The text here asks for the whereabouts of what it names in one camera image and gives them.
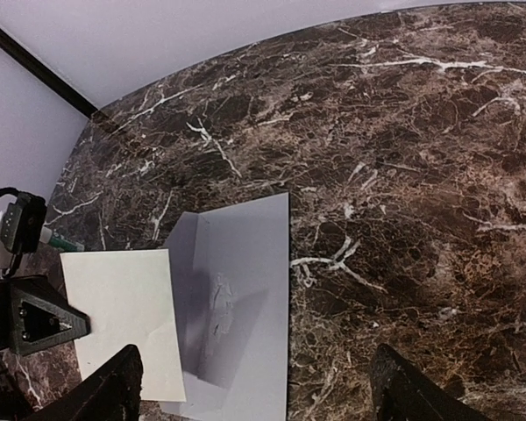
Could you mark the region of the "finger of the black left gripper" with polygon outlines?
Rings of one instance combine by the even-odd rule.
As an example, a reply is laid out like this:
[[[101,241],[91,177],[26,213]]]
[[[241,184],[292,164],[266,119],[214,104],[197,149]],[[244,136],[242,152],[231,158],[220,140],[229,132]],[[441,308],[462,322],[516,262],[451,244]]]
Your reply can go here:
[[[90,334],[89,316],[69,305],[43,275],[10,281],[9,348],[27,356]]]

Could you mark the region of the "white green glue stick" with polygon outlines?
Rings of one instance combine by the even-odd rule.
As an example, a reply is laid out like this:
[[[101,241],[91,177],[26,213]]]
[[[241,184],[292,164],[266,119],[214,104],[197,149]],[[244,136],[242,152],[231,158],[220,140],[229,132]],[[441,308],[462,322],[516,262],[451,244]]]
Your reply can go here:
[[[57,231],[51,230],[47,227],[41,229],[39,241],[65,253],[79,253],[85,251],[85,247],[81,243],[66,239]]]

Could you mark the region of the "cream lined letter paper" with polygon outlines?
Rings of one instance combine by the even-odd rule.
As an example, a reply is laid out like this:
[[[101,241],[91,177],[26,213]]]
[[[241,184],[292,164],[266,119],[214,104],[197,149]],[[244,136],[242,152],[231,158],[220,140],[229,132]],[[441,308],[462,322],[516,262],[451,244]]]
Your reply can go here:
[[[60,259],[68,302],[90,320],[90,334],[75,341],[82,378],[135,345],[142,399],[185,401],[168,251],[64,253]]]

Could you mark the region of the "grey paper envelope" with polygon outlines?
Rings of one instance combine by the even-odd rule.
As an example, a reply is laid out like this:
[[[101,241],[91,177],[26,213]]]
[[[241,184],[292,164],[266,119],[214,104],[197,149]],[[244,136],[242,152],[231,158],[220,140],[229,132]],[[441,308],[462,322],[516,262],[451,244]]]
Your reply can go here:
[[[185,212],[165,242],[193,420],[282,420],[287,412],[289,197]]]

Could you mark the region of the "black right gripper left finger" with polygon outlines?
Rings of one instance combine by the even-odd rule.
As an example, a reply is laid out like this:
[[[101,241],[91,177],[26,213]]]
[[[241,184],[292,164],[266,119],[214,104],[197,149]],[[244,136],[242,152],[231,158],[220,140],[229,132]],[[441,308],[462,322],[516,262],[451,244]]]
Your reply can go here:
[[[85,381],[28,419],[138,420],[143,372],[139,349],[124,346]]]

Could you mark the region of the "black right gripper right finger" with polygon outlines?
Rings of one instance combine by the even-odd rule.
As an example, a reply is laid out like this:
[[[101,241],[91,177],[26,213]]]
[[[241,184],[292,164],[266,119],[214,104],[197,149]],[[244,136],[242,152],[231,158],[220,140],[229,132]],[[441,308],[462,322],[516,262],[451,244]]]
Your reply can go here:
[[[370,368],[376,420],[486,420],[440,389],[388,344],[378,345]]]

